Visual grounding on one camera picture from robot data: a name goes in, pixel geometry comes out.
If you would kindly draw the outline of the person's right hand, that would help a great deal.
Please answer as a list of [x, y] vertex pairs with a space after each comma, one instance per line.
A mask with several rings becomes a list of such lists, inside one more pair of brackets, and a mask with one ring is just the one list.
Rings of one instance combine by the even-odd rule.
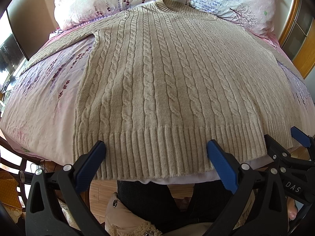
[[296, 218], [298, 209], [295, 205], [295, 200], [291, 197], [287, 198], [287, 213], [288, 213], [288, 219], [294, 220]]

